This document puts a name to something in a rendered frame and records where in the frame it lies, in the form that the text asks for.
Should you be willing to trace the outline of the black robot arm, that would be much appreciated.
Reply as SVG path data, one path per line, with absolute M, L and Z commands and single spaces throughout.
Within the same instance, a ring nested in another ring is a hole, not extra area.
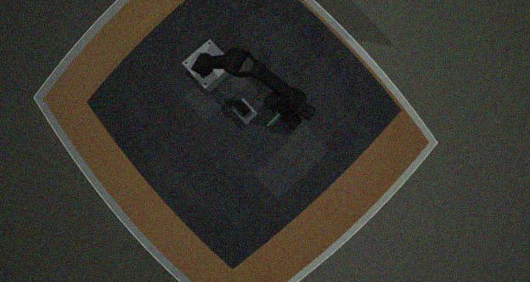
M 250 71 L 239 72 L 247 57 L 253 60 L 254 65 Z M 279 99 L 281 99 L 281 105 L 284 110 L 292 111 L 308 121 L 316 112 L 315 108 L 305 103 L 307 97 L 300 88 L 289 87 L 288 84 L 269 70 L 263 62 L 256 60 L 248 50 L 245 51 L 242 48 L 233 47 L 224 55 L 217 56 L 200 53 L 191 68 L 191 70 L 200 74 L 201 78 L 209 76 L 214 71 L 213 69 L 224 69 L 238 78 L 250 76 L 259 80 L 280 96 Z

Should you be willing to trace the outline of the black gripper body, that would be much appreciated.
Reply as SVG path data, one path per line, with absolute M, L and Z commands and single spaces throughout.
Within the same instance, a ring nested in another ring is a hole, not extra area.
M 267 95 L 264 99 L 264 102 L 267 105 L 271 105 L 274 109 L 276 109 L 287 121 L 290 121 L 288 123 L 288 126 L 291 129 L 296 129 L 302 122 L 302 118 L 299 115 L 296 115 L 292 111 L 286 111 L 282 108 L 282 102 L 279 102 L 276 100 L 279 97 L 279 95 L 275 92 L 271 92 L 269 95 Z

